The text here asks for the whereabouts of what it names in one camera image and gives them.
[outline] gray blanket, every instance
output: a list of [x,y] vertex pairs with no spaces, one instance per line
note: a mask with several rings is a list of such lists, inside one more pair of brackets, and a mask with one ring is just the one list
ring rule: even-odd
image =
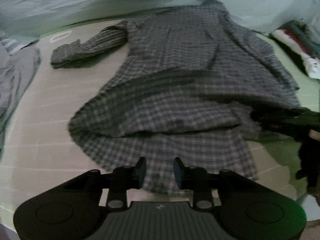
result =
[[69,123],[71,137],[107,171],[148,162],[143,188],[182,194],[173,159],[217,173],[256,179],[245,141],[259,127],[259,104],[299,106],[297,84],[256,34],[233,23],[223,4],[207,1],[125,20],[84,44],[57,48],[52,64],[81,62],[128,40],[117,74]]
[[4,146],[5,129],[12,113],[32,81],[40,64],[40,53],[34,47],[9,55],[0,44],[0,151]]

